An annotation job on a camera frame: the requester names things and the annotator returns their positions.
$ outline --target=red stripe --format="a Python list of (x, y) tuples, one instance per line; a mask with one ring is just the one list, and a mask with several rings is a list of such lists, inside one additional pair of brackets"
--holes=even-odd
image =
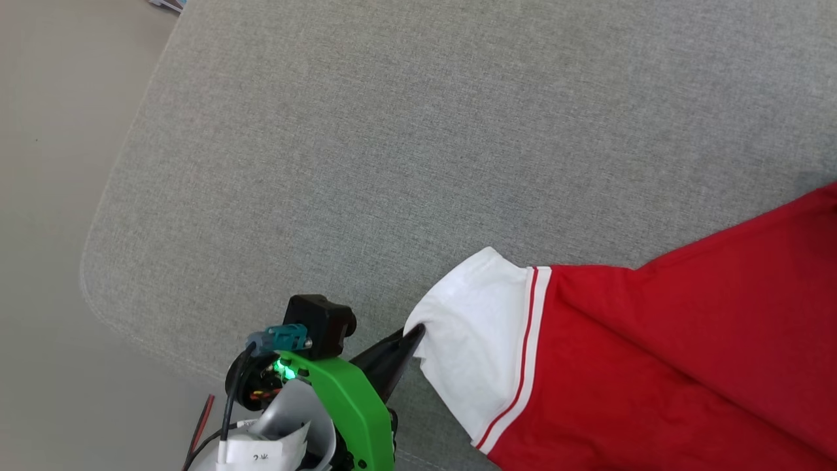
[(523, 376), (526, 373), (526, 343), (529, 341), (529, 330), (531, 329), (531, 315), (534, 310), (535, 306), (535, 285), (537, 283), (537, 268), (532, 268), (535, 272), (531, 276), (531, 291), (529, 292), (529, 319), (526, 320), (526, 332), (523, 334), (523, 352), (521, 353), (521, 379), (517, 385), (517, 394), (515, 394), (515, 400), (511, 402), (511, 404), (503, 411), (501, 414), (494, 418), (489, 424), (488, 429), (485, 430), (485, 434), (482, 436), (482, 439), (479, 443), (477, 443), (477, 449), (481, 448), (483, 444), (485, 444), (485, 440), (488, 438), (489, 434), (491, 434), (491, 428), (499, 421), (505, 414), (509, 413), (509, 411), (514, 408), (515, 404), (521, 397), (521, 392), (523, 391)]

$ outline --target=gray cushion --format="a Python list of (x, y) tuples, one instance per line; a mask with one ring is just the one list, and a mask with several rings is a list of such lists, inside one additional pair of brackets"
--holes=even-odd
[[(353, 353), (484, 246), (638, 266), (837, 179), (835, 25), (828, 0), (195, 0), (83, 288), (220, 380), (295, 293), (354, 308)], [(417, 368), (391, 402), (399, 470), (491, 468)]]

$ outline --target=gray fabric surface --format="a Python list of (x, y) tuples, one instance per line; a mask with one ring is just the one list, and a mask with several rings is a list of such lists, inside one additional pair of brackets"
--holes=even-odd
[[(831, 0), (199, 0), (82, 284), (220, 379), (294, 293), (351, 305), (357, 352), (484, 246), (636, 267), (835, 179)], [(417, 368), (392, 406), (399, 470), (492, 468)]]

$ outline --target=white stripe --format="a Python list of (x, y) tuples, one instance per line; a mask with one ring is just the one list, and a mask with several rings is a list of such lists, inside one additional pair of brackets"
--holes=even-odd
[[(549, 286), (549, 279), (552, 276), (552, 269), (550, 267), (537, 268), (537, 281), (535, 283), (534, 299), (529, 299), (531, 293), (531, 278), (526, 287), (526, 313), (529, 312), (529, 303), (534, 303), (531, 310), (531, 326), (529, 328), (529, 337), (526, 341), (526, 351), (523, 354), (526, 357), (526, 369), (523, 371), (523, 385), (521, 394), (517, 399), (517, 403), (503, 416), (493, 428), (489, 431), (488, 438), (480, 447), (480, 451), (488, 454), (491, 449), (500, 439), (500, 436), (506, 429), (523, 413), (526, 405), (529, 403), (531, 397), (532, 386), (535, 383), (535, 358), (537, 356), (537, 341), (541, 333), (541, 319), (543, 317), (543, 302), (547, 294), (547, 286)], [(517, 369), (521, 368), (522, 361), (517, 363)]]

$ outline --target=red and white striped trim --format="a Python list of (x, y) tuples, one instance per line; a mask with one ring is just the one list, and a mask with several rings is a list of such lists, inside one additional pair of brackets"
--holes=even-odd
[(481, 434), (482, 438), (476, 442), (476, 448), (488, 454), (500, 439), (506, 429), (523, 413), (529, 403), (532, 386), (535, 383), (535, 360), (537, 356), (537, 341), (541, 333), (541, 318), (543, 316), (543, 302), (547, 294), (547, 286), (552, 275), (550, 267), (529, 268), (526, 280), (526, 310), (528, 319), (523, 334), (522, 345), (518, 350), (520, 361), (517, 363), (516, 378), (517, 391), (508, 405), (494, 418)]

